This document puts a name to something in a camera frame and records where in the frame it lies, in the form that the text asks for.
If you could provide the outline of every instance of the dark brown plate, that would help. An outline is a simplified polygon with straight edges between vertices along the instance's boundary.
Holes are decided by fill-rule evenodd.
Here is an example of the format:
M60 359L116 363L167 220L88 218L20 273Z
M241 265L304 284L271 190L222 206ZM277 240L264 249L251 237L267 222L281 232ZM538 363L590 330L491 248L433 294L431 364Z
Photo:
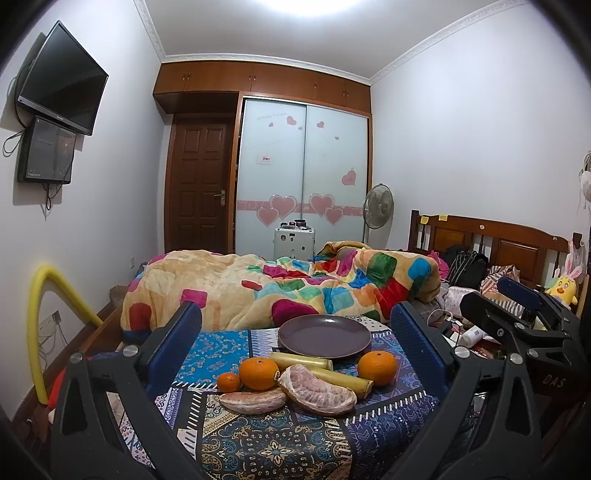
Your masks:
M279 341L298 355L343 358L364 350L371 333L359 322L336 315L304 315L279 328Z

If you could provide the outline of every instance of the wooden door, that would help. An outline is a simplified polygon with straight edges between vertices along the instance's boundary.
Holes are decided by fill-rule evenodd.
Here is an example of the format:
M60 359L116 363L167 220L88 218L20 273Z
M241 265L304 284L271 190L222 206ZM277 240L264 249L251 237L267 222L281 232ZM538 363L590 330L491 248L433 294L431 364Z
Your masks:
M175 122L165 199L166 248L225 253L231 121Z
M272 63L255 63L251 92L283 95L289 67Z
M371 112L369 85L345 80L345 90L346 106L362 112Z
M189 65L186 61L163 63L154 85L154 93L182 92Z
M185 92L219 90L221 61L193 61L189 65Z
M346 80L341 77L319 73L316 88L316 100L332 103L333 105L346 106L345 81Z
M284 95L316 100L318 72L294 67L287 67L287 69Z
M220 78L217 90L222 92L251 91L253 64L249 61L220 62Z

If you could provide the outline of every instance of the blue gripper pad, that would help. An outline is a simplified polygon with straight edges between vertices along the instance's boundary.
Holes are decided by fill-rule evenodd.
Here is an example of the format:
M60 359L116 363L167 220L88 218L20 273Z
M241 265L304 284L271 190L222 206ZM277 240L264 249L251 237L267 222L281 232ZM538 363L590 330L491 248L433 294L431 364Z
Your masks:
M538 292L509 277L501 277L496 287L505 297L515 300L530 312L537 312L542 307L540 294Z
M409 302L397 304L390 328L429 395L443 401L453 373L452 350L441 333L427 326Z
M137 370L152 400L170 388L201 331L202 320L201 309L185 301L168 323L153 331L142 345Z

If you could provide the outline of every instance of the tablecloth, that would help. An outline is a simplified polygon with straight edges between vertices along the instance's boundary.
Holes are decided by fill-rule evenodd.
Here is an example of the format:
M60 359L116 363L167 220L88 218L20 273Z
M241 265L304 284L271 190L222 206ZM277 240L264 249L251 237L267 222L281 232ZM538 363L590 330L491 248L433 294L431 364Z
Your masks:
M238 373L241 361L281 351L277 330L202 332L167 394L156 406L204 471L215 480L372 480L380 478L437 405L427 395L388 327L352 317L372 332L372 350L392 352L397 379L374 388L355 411L336 418L306 413L288 402L262 416L244 416L219 402L216 378ZM335 362L356 375L359 356ZM126 415L121 433L132 456L151 466Z

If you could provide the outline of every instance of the orange fruit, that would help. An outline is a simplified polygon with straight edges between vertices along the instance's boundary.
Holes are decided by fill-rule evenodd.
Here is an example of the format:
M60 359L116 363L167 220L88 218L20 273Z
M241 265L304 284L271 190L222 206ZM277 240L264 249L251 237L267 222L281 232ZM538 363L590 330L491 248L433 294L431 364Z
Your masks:
M373 380L376 387L383 387L394 379L397 366L394 355L377 350L366 353L359 359L357 374L366 380Z
M256 391L273 388L279 378L279 367L268 358L255 356L242 362L238 370L240 381Z
M224 393L237 392L240 389L240 378L232 373L221 374L217 378L217 388Z

